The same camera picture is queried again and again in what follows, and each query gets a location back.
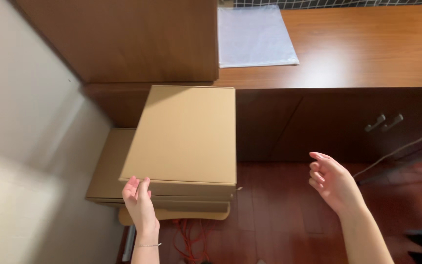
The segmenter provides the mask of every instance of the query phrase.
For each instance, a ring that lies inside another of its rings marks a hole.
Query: white wall
[[[109,131],[80,82],[0,0],[0,263],[114,263],[122,227],[84,200]]]

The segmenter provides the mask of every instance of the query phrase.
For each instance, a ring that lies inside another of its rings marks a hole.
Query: forearm
[[[380,230],[367,207],[339,214],[349,264],[393,264]]]
[[[139,245],[157,245],[158,235],[138,235],[135,241],[131,264],[159,264],[159,246],[139,247]]]

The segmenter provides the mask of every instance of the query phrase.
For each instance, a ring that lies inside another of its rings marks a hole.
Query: desk top
[[[213,86],[422,87],[422,5],[281,14],[301,65],[220,69]]]

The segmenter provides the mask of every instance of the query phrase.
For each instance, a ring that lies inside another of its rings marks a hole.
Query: cabinet door
[[[404,119],[383,132],[382,126],[390,125],[399,114]],[[365,127],[376,123],[380,115],[386,120],[367,132]],[[310,151],[317,151],[343,162],[373,162],[420,137],[422,93],[417,90],[307,95],[281,135],[271,159],[305,162],[311,160]]]
[[[237,160],[266,161],[300,99],[288,89],[236,90]]]
[[[85,83],[218,78],[216,0],[15,0]]]

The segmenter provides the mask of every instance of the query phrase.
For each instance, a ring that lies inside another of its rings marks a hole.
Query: tile backsplash
[[[422,5],[422,0],[234,0],[234,7],[278,5],[280,9],[322,9]]]

